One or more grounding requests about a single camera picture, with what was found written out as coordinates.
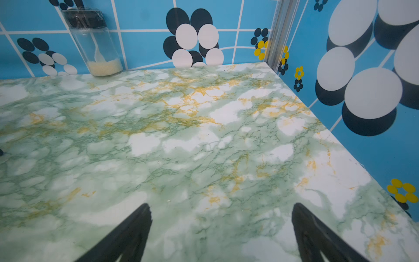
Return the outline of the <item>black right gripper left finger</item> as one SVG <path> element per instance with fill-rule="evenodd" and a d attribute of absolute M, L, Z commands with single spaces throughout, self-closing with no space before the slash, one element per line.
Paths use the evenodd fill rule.
<path fill-rule="evenodd" d="M 151 225 L 150 207 L 144 203 L 77 261 L 140 262 Z"/>

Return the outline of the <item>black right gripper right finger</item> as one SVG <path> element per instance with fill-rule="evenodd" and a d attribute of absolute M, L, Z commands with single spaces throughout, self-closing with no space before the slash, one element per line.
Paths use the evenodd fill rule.
<path fill-rule="evenodd" d="M 303 262 L 367 261 L 301 203 L 293 207 L 292 224 Z"/>

